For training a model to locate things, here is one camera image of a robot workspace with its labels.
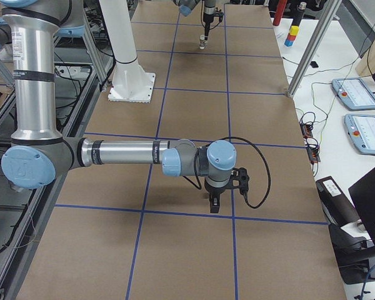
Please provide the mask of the black monitor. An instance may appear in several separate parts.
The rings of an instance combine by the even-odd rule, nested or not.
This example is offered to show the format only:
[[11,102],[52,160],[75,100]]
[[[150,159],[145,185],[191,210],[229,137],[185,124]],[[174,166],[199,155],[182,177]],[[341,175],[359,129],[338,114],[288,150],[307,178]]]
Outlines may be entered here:
[[360,220],[375,243],[375,167],[349,188]]

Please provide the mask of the white PPR pipe fitting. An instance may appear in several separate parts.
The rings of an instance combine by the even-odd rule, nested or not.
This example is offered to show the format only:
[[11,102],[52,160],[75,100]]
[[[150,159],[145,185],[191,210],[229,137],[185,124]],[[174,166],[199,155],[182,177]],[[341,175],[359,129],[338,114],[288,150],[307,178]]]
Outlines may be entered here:
[[200,35],[199,37],[199,49],[204,50],[207,46],[207,40],[205,35]]

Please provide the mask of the orange circuit board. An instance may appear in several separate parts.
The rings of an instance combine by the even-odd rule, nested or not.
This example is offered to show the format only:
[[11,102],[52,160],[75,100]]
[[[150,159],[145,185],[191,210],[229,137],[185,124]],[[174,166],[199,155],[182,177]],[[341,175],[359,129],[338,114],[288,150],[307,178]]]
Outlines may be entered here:
[[321,161],[319,158],[319,146],[309,145],[306,146],[306,150],[311,164],[317,164]]
[[301,123],[300,128],[301,128],[303,138],[312,138],[313,137],[313,133],[312,133],[313,127],[310,124]]

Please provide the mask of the black cylinder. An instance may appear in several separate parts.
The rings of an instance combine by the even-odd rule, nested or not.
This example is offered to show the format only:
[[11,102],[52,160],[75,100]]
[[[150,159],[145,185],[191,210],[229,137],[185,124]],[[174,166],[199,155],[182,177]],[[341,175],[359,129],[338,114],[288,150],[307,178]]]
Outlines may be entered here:
[[299,2],[295,5],[294,10],[293,10],[294,14],[293,14],[291,26],[299,26],[300,25],[300,23],[303,19],[303,16],[304,16],[306,4],[307,3],[305,1],[301,1],[301,2]]

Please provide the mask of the black device with label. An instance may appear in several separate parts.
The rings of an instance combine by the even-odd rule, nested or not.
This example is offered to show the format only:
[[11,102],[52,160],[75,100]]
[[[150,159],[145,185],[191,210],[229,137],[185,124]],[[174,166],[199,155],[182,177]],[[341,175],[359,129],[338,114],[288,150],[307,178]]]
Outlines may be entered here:
[[332,176],[318,179],[316,187],[320,200],[335,224],[342,227],[360,219],[355,207]]

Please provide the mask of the upper blue teach pendant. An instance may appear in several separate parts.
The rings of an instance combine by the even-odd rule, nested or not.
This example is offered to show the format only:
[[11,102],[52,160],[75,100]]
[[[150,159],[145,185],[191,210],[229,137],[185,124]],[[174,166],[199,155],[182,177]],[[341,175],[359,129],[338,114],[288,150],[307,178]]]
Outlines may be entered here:
[[375,95],[360,77],[333,79],[332,88],[350,111],[375,110]]

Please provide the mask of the orange circuit board lower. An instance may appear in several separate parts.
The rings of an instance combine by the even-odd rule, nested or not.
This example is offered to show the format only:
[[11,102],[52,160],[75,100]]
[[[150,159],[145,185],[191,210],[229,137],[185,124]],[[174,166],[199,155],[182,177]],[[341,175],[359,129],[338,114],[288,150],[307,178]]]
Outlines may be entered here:
[[321,161],[319,158],[319,146],[309,145],[306,146],[306,150],[311,164],[317,164]]

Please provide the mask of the stacked coloured toy blocks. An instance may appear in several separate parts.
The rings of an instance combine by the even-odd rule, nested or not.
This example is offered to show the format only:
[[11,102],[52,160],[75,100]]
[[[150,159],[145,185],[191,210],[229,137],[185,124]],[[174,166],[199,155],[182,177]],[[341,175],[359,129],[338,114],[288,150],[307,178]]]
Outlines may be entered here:
[[284,45],[287,46],[287,47],[291,47],[294,44],[294,41],[296,40],[298,34],[299,34],[299,26],[293,26],[292,25],[289,28],[289,32],[287,34]]

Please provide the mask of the lower blue teach pendant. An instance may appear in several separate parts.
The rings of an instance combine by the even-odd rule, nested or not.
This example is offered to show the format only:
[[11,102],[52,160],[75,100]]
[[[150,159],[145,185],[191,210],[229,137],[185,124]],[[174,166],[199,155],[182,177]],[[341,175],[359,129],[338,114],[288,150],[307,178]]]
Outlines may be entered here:
[[358,152],[375,156],[375,115],[346,114],[344,125]]

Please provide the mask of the small black box on table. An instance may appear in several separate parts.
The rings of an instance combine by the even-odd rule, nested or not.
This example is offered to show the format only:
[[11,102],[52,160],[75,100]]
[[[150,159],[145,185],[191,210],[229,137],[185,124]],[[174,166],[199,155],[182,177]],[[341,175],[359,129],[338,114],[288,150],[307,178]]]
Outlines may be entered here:
[[311,62],[310,62],[310,66],[311,66],[312,68],[318,68],[318,67],[319,67],[316,61],[311,61]]

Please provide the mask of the blue teach pendant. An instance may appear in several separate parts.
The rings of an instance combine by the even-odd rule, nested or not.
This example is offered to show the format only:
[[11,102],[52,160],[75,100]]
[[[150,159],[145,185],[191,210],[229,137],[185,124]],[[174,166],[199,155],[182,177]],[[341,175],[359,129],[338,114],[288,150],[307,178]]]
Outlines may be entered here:
[[375,95],[360,77],[333,79],[332,88],[350,111],[375,110]]
[[375,156],[375,115],[346,114],[344,125],[358,152]]

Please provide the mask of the red cylinder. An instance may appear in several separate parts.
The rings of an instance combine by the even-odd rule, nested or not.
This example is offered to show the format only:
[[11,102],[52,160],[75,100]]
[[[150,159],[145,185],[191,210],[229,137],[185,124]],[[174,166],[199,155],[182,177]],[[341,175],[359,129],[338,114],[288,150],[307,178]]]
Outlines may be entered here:
[[274,14],[273,26],[279,26],[288,0],[279,0]]

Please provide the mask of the orange circuit board upper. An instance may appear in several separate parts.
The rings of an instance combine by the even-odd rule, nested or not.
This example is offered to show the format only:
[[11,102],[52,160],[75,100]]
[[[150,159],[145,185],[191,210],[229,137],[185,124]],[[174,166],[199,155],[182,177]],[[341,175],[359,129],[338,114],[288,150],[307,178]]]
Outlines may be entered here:
[[313,127],[310,124],[301,123],[300,128],[301,128],[303,138],[312,138],[313,137],[313,133],[312,133]]

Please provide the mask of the aluminium frame post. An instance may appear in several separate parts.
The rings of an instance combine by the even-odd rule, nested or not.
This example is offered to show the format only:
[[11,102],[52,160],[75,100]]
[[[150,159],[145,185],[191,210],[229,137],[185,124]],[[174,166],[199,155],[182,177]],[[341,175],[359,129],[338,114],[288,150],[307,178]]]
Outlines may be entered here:
[[289,98],[293,98],[301,81],[304,78],[304,75],[312,61],[321,41],[323,40],[328,27],[333,20],[334,15],[336,14],[339,6],[341,5],[342,0],[333,0],[328,1],[324,10],[321,14],[320,19],[317,22],[317,25],[314,29],[314,32],[307,44],[306,49],[304,50],[304,54],[296,68],[296,71],[291,79],[289,87],[286,91],[286,96]]

